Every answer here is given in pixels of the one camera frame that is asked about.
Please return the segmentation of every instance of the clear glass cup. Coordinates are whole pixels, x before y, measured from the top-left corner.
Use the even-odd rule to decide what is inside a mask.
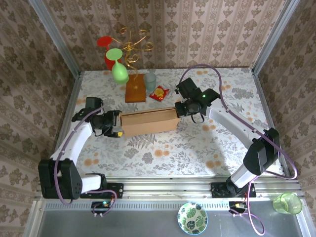
[[[153,92],[156,89],[157,76],[154,73],[146,73],[144,75],[144,83],[146,90]]]
[[[301,200],[293,193],[284,193],[273,201],[273,208],[282,214],[296,215],[302,211]]]

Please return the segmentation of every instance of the wooden block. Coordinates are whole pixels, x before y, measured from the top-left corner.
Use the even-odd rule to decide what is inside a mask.
[[[126,103],[146,102],[146,87],[144,83],[144,74],[139,74],[136,80],[134,80],[135,76],[136,75],[129,75],[129,80],[126,83]]]

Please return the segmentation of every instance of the green leaf pattern bowl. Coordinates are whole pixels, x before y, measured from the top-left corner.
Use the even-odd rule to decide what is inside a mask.
[[[178,224],[187,234],[199,235],[207,227],[207,213],[196,202],[188,202],[180,207],[178,212]]]

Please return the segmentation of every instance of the bowl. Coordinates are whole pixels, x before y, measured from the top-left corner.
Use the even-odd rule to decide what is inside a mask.
[[[199,235],[207,227],[207,213],[196,202],[188,202],[180,207],[178,212],[178,224],[187,234]]]

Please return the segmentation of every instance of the snack bag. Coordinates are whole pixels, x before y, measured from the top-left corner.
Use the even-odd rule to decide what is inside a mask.
[[[169,89],[164,90],[162,88],[162,86],[160,85],[153,91],[153,93],[150,94],[149,97],[151,97],[151,98],[153,98],[155,100],[161,101],[167,95],[168,91],[169,91]]]

